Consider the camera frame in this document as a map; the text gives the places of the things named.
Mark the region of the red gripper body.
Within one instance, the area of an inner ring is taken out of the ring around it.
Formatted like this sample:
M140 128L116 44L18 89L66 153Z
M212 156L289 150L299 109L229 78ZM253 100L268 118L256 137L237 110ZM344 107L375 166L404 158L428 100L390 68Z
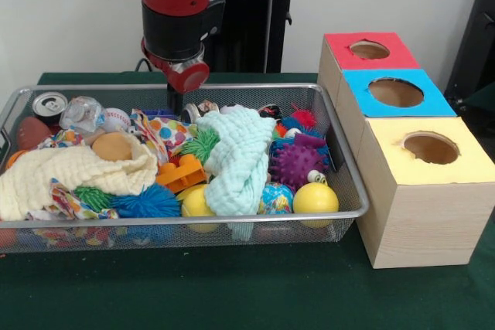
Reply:
M184 61L165 60L156 56L148 51L145 39L141 41L141 48L151 64L166 75L168 85L180 94L198 89L210 76L210 68L203 61L205 51L203 44L193 58Z

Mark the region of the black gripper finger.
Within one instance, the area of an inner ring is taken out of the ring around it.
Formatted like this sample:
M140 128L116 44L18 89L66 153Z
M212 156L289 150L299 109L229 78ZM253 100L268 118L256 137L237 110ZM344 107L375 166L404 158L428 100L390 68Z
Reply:
M167 84L167 105L174 114L181 114L183 110L183 95L170 83Z

